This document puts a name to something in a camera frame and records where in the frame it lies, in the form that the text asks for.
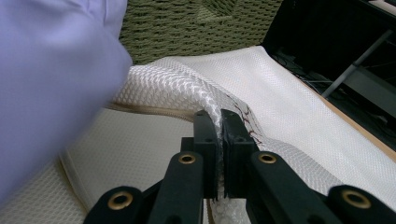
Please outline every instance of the white fabric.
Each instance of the white fabric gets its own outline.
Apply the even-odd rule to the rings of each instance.
[[[78,224],[86,211],[73,193],[59,161],[53,161],[8,198],[2,224]]]
[[[282,156],[310,188],[327,194],[330,187],[346,183],[373,193],[393,209],[396,207],[394,162],[335,115],[261,47],[198,57],[168,57],[131,67],[125,87],[115,100],[119,104],[193,111],[204,108],[214,120],[218,134],[219,110],[230,109],[244,119],[261,150]],[[139,150],[135,145],[147,141],[134,138],[135,129],[152,124],[137,123],[130,119],[134,116],[107,111],[96,121],[96,128],[70,151],[72,156],[67,159],[73,166],[66,165],[66,169],[74,172],[69,172],[74,185],[85,186],[86,191],[75,188],[85,203],[94,202],[101,193],[122,183],[109,181],[124,180],[134,185],[148,175],[147,167],[156,166],[152,161],[145,163],[149,158],[141,154],[138,159],[147,172],[128,179],[131,172],[139,173],[141,167],[118,162],[131,158]],[[170,124],[165,126],[174,130]],[[169,136],[167,131],[157,134]],[[119,144],[126,145],[120,149]],[[167,154],[164,158],[173,153],[161,149],[156,152]],[[220,199],[211,206],[217,223],[248,223],[243,200]]]

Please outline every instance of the purple cloth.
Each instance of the purple cloth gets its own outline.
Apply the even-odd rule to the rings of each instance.
[[[0,1],[0,204],[121,87],[126,0]]]

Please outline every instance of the wicker basket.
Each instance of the wicker basket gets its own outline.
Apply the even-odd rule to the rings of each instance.
[[[130,0],[120,34],[134,64],[262,42],[282,0]]]

